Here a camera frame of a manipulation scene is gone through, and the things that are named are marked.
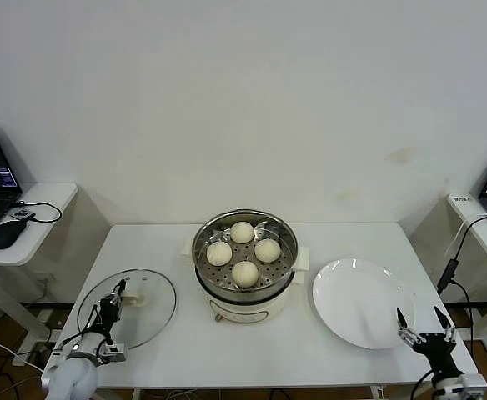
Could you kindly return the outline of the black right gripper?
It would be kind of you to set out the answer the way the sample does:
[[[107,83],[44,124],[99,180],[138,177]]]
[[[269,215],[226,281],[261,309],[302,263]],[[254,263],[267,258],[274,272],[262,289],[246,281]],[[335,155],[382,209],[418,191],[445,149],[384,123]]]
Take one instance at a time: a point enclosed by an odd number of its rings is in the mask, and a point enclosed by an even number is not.
[[[398,335],[408,346],[413,346],[416,353],[427,358],[436,378],[456,378],[462,374],[452,357],[452,351],[457,343],[457,329],[438,307],[434,306],[434,311],[444,331],[418,334],[408,326],[404,314],[397,307]]]

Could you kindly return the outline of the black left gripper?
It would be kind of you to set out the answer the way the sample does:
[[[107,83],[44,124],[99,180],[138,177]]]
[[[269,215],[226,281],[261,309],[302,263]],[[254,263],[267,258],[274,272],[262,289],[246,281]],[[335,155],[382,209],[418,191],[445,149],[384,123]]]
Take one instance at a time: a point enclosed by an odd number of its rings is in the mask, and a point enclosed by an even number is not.
[[[121,296],[126,284],[127,281],[122,278],[114,287],[114,293],[109,293],[99,301],[98,325],[105,332],[109,332],[114,323],[120,318],[122,310]]]

